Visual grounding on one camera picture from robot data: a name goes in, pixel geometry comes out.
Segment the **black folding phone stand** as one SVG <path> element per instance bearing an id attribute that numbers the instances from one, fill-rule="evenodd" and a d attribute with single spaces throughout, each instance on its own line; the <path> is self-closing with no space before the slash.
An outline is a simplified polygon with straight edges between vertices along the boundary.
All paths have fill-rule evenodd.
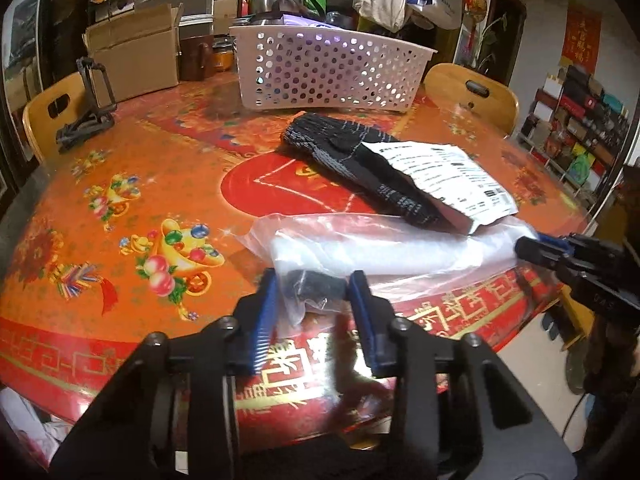
<path id="1" fill-rule="evenodd" d="M 65 124 L 61 129 L 58 129 L 55 142 L 60 154 L 70 151 L 74 146 L 83 144 L 115 125 L 113 112 L 117 110 L 117 103 L 105 66 L 93 58 L 88 58 L 88 56 L 78 58 L 76 64 L 84 85 L 88 110 L 83 112 L 74 122 Z M 92 78 L 92 73 L 95 70 L 102 75 L 107 91 L 108 102 L 105 106 L 99 106 L 99 100 L 96 96 L 96 86 Z"/>

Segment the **brown cardboard box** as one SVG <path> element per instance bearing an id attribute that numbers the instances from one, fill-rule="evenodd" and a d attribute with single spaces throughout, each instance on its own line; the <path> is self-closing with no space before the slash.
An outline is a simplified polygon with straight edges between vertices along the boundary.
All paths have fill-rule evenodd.
<path id="1" fill-rule="evenodd" d="M 175 87 L 178 77 L 180 6 L 167 3 L 133 10 L 87 28 L 88 55 L 104 66 L 96 82 L 101 104 L 117 103 Z"/>

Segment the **white perforated plastic basket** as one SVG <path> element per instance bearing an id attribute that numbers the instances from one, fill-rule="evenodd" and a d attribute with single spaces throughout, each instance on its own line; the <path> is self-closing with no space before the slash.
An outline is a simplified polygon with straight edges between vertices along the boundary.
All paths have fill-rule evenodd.
<path id="1" fill-rule="evenodd" d="M 341 28 L 230 29 L 243 105 L 251 110 L 356 108 L 403 113 L 433 49 Z"/>

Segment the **wooden chair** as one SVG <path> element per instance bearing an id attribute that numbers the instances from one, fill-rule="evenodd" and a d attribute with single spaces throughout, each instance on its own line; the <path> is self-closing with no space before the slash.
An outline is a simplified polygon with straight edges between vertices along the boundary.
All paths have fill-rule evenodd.
<path id="1" fill-rule="evenodd" d="M 507 136 L 512 134 L 520 103 L 504 84 L 454 63 L 434 65 L 423 84 L 428 94 L 454 101 Z"/>
<path id="2" fill-rule="evenodd" d="M 23 127 L 30 147 L 40 164 L 60 157 L 56 134 L 76 122 L 89 110 L 87 92 L 81 74 L 76 72 L 40 92 L 23 112 Z"/>

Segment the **red wall scroll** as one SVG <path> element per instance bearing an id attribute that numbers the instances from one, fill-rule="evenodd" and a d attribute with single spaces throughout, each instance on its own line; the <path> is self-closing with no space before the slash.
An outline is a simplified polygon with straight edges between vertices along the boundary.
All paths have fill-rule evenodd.
<path id="1" fill-rule="evenodd" d="M 570 0 L 567 5 L 565 35 L 560 63 L 579 65 L 590 75 L 596 73 L 602 14 Z"/>

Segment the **clear plastic bag with cloth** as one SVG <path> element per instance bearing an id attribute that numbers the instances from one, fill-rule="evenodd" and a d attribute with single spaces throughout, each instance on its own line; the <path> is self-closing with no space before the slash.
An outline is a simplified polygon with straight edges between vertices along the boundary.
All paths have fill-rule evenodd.
<path id="1" fill-rule="evenodd" d="M 295 327 L 308 312 L 341 311 L 356 271 L 366 274 L 376 296 L 398 304 L 512 270 L 522 237 L 538 235 L 514 217 L 463 235 L 384 214 L 268 214 L 238 240 L 276 271 L 283 316 Z"/>

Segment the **wooden chair left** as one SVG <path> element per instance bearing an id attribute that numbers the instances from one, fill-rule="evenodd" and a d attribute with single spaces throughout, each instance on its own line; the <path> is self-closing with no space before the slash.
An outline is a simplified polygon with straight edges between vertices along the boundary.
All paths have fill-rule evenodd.
<path id="1" fill-rule="evenodd" d="M 23 127 L 30 147 L 40 164 L 60 157 L 56 134 L 76 122 L 89 110 L 87 92 L 81 74 L 76 72 L 40 92 L 23 112 Z"/>

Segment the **wooden chair right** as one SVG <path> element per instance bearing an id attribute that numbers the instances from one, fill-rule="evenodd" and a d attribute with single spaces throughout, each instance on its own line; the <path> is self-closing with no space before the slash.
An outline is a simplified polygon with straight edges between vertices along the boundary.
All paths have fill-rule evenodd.
<path id="1" fill-rule="evenodd" d="M 428 94 L 454 101 L 507 136 L 512 134 L 520 103 L 504 84 L 454 63 L 434 65 L 423 84 Z"/>

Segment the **brown glass jar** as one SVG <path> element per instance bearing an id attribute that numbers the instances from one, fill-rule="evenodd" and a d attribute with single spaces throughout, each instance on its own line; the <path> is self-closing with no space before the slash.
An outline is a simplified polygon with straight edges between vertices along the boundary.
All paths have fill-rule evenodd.
<path id="1" fill-rule="evenodd" d="M 180 40 L 179 76 L 183 81 L 202 81 L 215 73 L 213 35 Z"/>

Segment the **cluttered storage shelf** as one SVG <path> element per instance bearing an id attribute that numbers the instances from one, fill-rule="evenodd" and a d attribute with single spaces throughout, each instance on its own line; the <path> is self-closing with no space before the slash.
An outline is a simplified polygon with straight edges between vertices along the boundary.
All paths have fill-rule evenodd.
<path id="1" fill-rule="evenodd" d="M 562 66 L 537 89 L 516 140 L 593 211 L 630 151 L 629 112 L 585 68 Z"/>

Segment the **black sock pack with label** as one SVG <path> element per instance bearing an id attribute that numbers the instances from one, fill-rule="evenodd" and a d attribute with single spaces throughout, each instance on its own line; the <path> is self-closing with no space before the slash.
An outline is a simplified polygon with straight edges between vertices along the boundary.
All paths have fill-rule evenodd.
<path id="1" fill-rule="evenodd" d="M 472 235 L 518 213 L 512 195 L 455 145 L 401 141 L 378 128 L 317 113 L 296 116 L 282 142 L 414 226 L 450 226 Z"/>

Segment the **purple tissue pack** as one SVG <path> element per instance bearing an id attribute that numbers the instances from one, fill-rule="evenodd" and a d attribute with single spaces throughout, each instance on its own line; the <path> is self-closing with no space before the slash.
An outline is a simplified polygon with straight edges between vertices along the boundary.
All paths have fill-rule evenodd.
<path id="1" fill-rule="evenodd" d="M 311 20 L 310 18 L 304 18 L 303 16 L 294 14 L 285 13 L 282 15 L 281 20 L 282 23 L 285 24 L 285 26 L 337 29 L 337 26 L 326 24 L 316 20 Z"/>

